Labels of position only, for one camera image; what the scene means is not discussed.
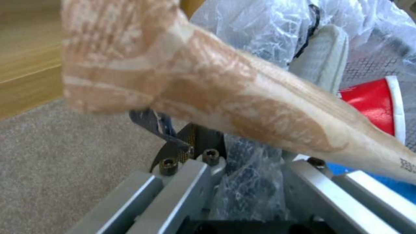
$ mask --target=clear plastic wrap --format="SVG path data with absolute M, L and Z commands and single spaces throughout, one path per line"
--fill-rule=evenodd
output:
M 312 21 L 305 0 L 207 0 L 191 18 L 235 48 L 285 68 Z
M 211 207 L 215 220 L 286 220 L 282 152 L 228 135 L 227 172 Z

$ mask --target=wooden floor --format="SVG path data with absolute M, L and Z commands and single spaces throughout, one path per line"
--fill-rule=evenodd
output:
M 183 0 L 190 17 L 204 0 Z M 62 96 L 59 0 L 0 7 L 0 120 Z

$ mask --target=beige carpet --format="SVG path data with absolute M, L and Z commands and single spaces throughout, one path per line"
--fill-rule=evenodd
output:
M 126 113 L 80 115 L 62 100 L 0 122 L 0 233 L 67 231 L 162 145 Z

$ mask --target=red and white object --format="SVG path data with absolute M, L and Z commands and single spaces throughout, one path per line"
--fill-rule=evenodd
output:
M 339 95 L 379 129 L 405 143 L 403 100 L 396 76 L 342 89 Z

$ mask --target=black cable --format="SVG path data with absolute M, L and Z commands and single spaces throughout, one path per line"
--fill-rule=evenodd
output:
M 310 4 L 309 8 L 311 9 L 311 11 L 315 14 L 315 24 L 311 27 L 308 28 L 308 35 L 306 37 L 306 41 L 305 43 L 302 45 L 302 47 L 299 49 L 299 51 L 295 54 L 294 58 L 299 57 L 303 51 L 305 50 L 305 48 L 308 46 L 309 44 L 309 37 L 311 37 L 316 29 L 319 26 L 319 22 L 321 20 L 321 11 L 319 10 L 319 7 L 315 6 L 314 4 Z

